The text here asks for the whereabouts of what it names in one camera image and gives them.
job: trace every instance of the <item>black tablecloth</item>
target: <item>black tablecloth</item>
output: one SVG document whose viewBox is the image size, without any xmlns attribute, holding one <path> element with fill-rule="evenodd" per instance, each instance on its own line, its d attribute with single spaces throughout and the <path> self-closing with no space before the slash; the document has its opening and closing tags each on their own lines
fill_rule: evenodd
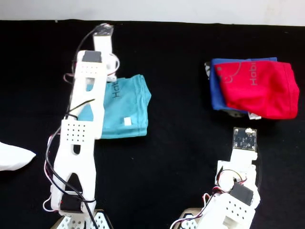
<svg viewBox="0 0 305 229">
<path fill-rule="evenodd" d="M 1 228 L 50 228 L 59 218 L 41 204 L 48 136 L 59 126 L 71 86 L 62 80 L 96 21 L 1 21 L 0 141 L 37 154 L 24 168 L 0 172 Z M 229 160 L 233 127 L 259 131 L 262 202 L 253 229 L 304 228 L 305 29 L 282 26 L 113 22 L 119 77 L 143 74 L 152 99 L 145 137 L 95 144 L 97 208 L 116 229 L 168 229 L 185 208 L 201 207 L 217 160 Z M 92 40 L 84 44 L 92 49 Z M 213 111 L 203 62 L 277 57 L 300 87 L 289 121 L 249 121 Z"/>
</svg>

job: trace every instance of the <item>folded fabric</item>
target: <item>folded fabric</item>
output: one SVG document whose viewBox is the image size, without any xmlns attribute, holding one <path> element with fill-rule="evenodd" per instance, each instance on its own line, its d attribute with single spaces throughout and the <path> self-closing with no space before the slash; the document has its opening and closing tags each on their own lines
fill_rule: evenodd
<svg viewBox="0 0 305 229">
<path fill-rule="evenodd" d="M 144 136 L 147 134 L 147 106 L 151 98 L 142 75 L 132 78 L 119 78 L 107 83 L 104 98 L 104 123 L 101 138 L 123 138 Z M 90 105 L 86 105 L 78 120 L 92 121 Z"/>
<path fill-rule="evenodd" d="M 35 156 L 30 150 L 0 142 L 0 171 L 22 168 Z"/>
<path fill-rule="evenodd" d="M 299 88 L 291 65 L 273 61 L 216 64 L 228 107 L 263 118 L 290 119 L 297 115 Z"/>
<path fill-rule="evenodd" d="M 229 62 L 246 62 L 246 61 L 277 61 L 276 57 L 270 57 L 270 58 L 260 58 L 260 59 L 246 59 L 246 60 L 240 60 L 240 59 L 212 59 L 211 60 L 211 68 L 210 68 L 210 91 L 211 91 L 211 100 L 212 100 L 212 107 L 214 110 L 233 110 L 233 108 L 226 106 L 225 99 L 223 96 L 223 93 L 221 91 L 220 85 L 219 85 L 219 79 L 216 75 L 216 71 L 214 66 L 216 64 L 220 63 L 229 63 Z"/>
</svg>

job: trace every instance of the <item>white wall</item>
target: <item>white wall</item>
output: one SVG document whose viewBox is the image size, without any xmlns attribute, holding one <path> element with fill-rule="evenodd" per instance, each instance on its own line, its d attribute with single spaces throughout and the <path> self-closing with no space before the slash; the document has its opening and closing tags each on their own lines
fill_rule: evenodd
<svg viewBox="0 0 305 229">
<path fill-rule="evenodd" d="M 305 25 L 305 0 L 0 0 L 0 20 Z"/>
</svg>

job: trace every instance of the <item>circuit board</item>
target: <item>circuit board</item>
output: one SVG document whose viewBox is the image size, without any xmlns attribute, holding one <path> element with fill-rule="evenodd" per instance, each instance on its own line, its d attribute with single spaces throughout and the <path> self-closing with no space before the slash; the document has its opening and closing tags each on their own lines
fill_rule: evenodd
<svg viewBox="0 0 305 229">
<path fill-rule="evenodd" d="M 256 151 L 257 130 L 234 127 L 233 148 Z"/>
</svg>

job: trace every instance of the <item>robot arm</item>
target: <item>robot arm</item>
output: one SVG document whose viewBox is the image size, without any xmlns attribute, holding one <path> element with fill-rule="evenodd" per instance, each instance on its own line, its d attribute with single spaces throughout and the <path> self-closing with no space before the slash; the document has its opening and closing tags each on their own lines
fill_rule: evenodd
<svg viewBox="0 0 305 229">
<path fill-rule="evenodd" d="M 116 80 L 118 68 L 118 59 L 112 54 L 113 27 L 102 24 L 98 28 L 93 34 L 95 51 L 80 51 L 77 55 L 70 109 L 51 138 L 52 141 L 60 133 L 54 166 L 48 158 L 51 141 L 46 153 L 46 164 L 53 173 L 53 178 L 47 175 L 51 181 L 51 208 L 69 217 L 66 228 L 76 228 L 75 223 L 79 228 L 85 225 L 93 228 L 96 205 L 94 142 L 102 135 L 106 82 Z M 91 107 L 93 120 L 78 121 L 77 117 L 86 105 Z M 78 190 L 68 183 L 72 174 L 77 175 L 81 185 Z"/>
<path fill-rule="evenodd" d="M 256 137 L 254 129 L 234 128 L 231 159 L 218 161 L 213 194 L 206 193 L 204 207 L 186 210 L 184 218 L 176 220 L 171 229 L 250 228 L 260 202 L 256 166 L 252 165 L 257 159 Z"/>
</svg>

